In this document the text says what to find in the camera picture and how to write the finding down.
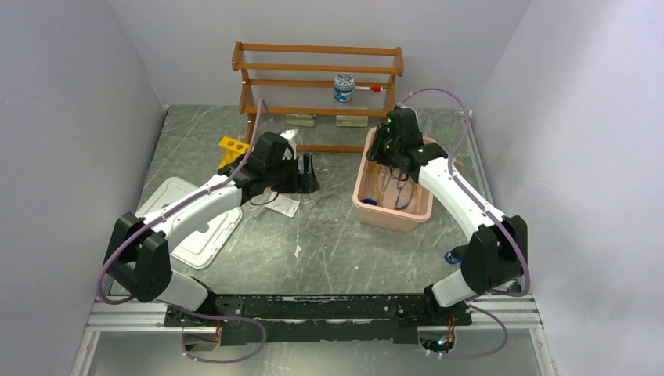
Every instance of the blue object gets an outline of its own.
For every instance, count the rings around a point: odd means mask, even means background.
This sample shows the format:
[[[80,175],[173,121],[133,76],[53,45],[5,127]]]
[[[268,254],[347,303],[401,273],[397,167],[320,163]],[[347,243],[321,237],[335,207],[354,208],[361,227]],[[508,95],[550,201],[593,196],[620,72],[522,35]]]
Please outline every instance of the blue object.
[[[369,204],[369,205],[373,205],[373,206],[378,206],[378,201],[376,201],[376,200],[374,200],[374,199],[371,199],[371,198],[363,198],[363,199],[360,200],[359,202],[361,202],[361,203],[363,203],[363,204]]]
[[[350,90],[339,90],[334,88],[334,98],[338,102],[350,102],[352,99],[353,89]]]
[[[445,253],[445,261],[450,265],[458,264],[458,263],[462,262],[463,260],[464,260],[463,257],[459,257],[459,258],[453,257],[452,256],[452,251],[448,251],[447,253]]]

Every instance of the blue label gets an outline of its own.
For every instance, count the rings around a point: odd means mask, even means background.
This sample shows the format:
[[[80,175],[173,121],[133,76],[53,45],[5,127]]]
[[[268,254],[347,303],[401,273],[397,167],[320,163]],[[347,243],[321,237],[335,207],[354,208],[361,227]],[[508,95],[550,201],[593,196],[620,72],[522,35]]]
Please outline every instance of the blue label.
[[[334,88],[334,98],[339,102],[350,102],[352,99],[352,89],[342,91]]]

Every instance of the wooden rack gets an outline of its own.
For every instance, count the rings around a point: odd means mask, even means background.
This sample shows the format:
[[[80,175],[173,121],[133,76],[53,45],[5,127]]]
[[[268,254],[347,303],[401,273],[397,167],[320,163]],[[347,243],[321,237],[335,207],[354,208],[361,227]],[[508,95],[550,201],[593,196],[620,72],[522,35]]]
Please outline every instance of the wooden rack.
[[[382,56],[382,60],[389,56],[389,64],[365,63],[356,65],[327,65],[327,64],[308,64],[308,63],[266,63],[266,62],[251,62],[247,58],[247,52],[260,52],[260,53],[273,53],[284,57],[284,54],[291,54],[292,56],[301,56],[304,54],[318,54],[326,55],[353,55],[353,56]],[[233,51],[233,70],[240,71],[242,74],[242,92],[240,94],[240,112],[247,114],[247,142],[254,133],[256,114],[258,112],[257,103],[258,98],[254,97],[254,88],[259,87],[262,91],[271,92],[275,100],[272,98],[265,98],[265,101],[270,105],[270,112],[273,114],[314,114],[314,115],[356,115],[386,118],[388,111],[395,105],[395,80],[396,76],[403,74],[403,57],[401,48],[395,49],[380,49],[368,47],[340,47],[331,45],[265,45],[265,44],[247,44],[237,42],[235,50]],[[356,82],[355,86],[380,86],[384,88],[382,91],[384,96],[382,103],[375,103],[377,100],[374,92],[355,91],[354,99],[348,103],[339,103],[334,101],[332,88],[334,87],[334,80],[330,78],[329,81],[316,81],[316,80],[292,80],[292,79],[258,79],[251,78],[250,71],[300,71],[300,72],[330,72],[330,73],[358,73],[358,74],[382,74],[388,75],[387,82],[381,81],[363,81]],[[287,90],[292,93],[294,88],[302,88],[302,96],[304,98],[320,98],[318,103],[308,105],[301,105],[295,103],[281,103],[276,98],[280,96],[280,90]],[[365,97],[363,102],[362,95],[372,96]],[[330,151],[330,152],[356,152],[363,151],[362,146],[335,146],[335,145],[300,145],[298,147],[301,151]]]

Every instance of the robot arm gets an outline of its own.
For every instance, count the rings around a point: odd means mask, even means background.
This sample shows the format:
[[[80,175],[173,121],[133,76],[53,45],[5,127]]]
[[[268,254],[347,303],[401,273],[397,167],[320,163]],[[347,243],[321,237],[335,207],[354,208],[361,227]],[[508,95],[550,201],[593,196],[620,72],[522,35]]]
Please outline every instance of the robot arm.
[[[106,259],[144,223],[159,218],[164,220],[126,248],[120,258],[111,264],[108,273],[140,302],[157,299],[192,311],[215,312],[216,295],[192,277],[172,270],[170,251],[203,224],[263,194],[266,188],[279,193],[311,193],[317,190],[318,182],[313,174],[298,173],[293,137],[293,131],[281,135],[271,132],[261,135],[244,168],[221,189],[212,191],[213,186],[228,179],[240,163],[241,156],[220,169],[197,190],[168,207],[141,219],[132,213],[121,216],[111,235]],[[165,213],[171,206],[193,197],[198,198],[166,217]]]
[[[447,157],[438,144],[424,144],[415,112],[398,107],[388,113],[388,123],[379,126],[367,153],[370,161],[399,168],[433,193],[461,225],[468,239],[468,245],[452,250],[453,257],[464,258],[460,269],[424,291],[431,297],[434,311],[484,294],[523,274],[515,250],[487,212],[502,220],[503,226],[527,257],[528,230],[523,219],[518,215],[506,217],[456,170],[453,171],[453,179]],[[469,194],[459,187],[460,184]],[[484,211],[474,200],[483,205]]]

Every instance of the black mounting plate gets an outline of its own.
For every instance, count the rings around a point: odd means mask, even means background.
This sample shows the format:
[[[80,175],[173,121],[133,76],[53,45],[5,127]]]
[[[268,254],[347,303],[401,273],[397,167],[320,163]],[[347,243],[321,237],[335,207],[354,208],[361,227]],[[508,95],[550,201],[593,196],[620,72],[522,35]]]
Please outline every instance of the black mounting plate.
[[[362,295],[218,295],[222,316],[243,316],[260,321],[268,342],[370,341],[391,339],[417,344],[417,327],[472,323],[464,302],[432,313],[424,294]],[[216,326],[216,320],[198,320],[169,306],[164,326]],[[220,345],[260,342],[260,328],[252,323],[222,323]]]

